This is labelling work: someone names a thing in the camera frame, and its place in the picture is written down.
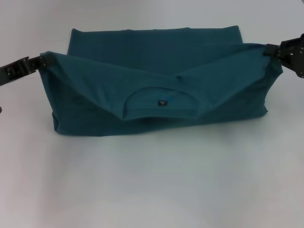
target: small tag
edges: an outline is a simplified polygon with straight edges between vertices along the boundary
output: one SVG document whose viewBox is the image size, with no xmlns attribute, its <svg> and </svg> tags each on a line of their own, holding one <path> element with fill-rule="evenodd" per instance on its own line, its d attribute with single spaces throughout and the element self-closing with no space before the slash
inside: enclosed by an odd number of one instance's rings
<svg viewBox="0 0 304 228">
<path fill-rule="evenodd" d="M 167 106 L 168 102 L 167 101 L 158 101 L 158 106 Z"/>
</svg>

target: teal t-shirt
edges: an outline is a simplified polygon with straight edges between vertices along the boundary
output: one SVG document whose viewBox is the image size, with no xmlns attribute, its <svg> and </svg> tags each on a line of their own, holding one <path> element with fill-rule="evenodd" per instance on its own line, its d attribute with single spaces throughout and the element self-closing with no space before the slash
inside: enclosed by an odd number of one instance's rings
<svg viewBox="0 0 304 228">
<path fill-rule="evenodd" d="M 244 120 L 266 114 L 282 73 L 237 26 L 80 32 L 40 70 L 55 130 L 106 136 Z"/>
</svg>

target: clothing label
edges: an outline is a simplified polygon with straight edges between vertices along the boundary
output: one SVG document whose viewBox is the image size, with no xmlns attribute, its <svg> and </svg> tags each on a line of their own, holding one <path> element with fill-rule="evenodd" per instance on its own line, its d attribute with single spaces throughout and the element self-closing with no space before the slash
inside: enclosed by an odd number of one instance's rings
<svg viewBox="0 0 304 228">
<path fill-rule="evenodd" d="M 167 101 L 158 101 L 158 106 L 167 106 L 168 102 Z"/>
</svg>

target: folded shirt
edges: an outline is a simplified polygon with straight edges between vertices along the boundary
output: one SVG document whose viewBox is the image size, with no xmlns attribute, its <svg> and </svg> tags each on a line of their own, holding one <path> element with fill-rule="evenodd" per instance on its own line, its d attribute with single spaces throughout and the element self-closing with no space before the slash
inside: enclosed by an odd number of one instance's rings
<svg viewBox="0 0 304 228">
<path fill-rule="evenodd" d="M 264 45 L 223 29 L 72 31 L 42 54 L 55 130 L 106 136 L 261 117 L 282 73 Z"/>
</svg>

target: white background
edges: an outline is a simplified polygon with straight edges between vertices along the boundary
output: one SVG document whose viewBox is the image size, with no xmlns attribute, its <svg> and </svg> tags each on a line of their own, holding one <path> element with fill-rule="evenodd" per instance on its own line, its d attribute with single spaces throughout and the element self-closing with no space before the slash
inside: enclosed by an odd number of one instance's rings
<svg viewBox="0 0 304 228">
<path fill-rule="evenodd" d="M 304 33 L 301 0 L 2 0 L 0 65 L 66 53 L 70 31 Z M 0 87 L 1 228 L 303 228 L 304 79 L 284 69 L 260 119 L 115 137 L 53 131 L 39 74 Z"/>
</svg>

